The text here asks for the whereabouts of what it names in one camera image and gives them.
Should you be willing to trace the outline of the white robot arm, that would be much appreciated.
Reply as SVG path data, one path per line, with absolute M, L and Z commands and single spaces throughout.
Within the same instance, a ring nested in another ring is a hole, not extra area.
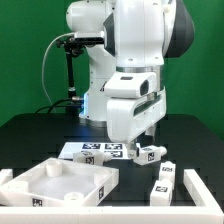
M 79 0 L 66 21 L 90 59 L 80 119 L 105 126 L 111 141 L 138 157 L 136 139 L 166 114 L 164 60 L 183 55 L 194 40 L 183 0 Z

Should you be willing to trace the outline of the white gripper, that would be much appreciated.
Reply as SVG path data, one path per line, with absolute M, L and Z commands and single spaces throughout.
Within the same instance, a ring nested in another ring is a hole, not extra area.
M 166 114 L 166 91 L 155 100 L 109 99 L 107 103 L 107 133 L 112 142 L 125 143 L 129 158 L 137 157 L 136 144 L 131 142 L 156 124 Z

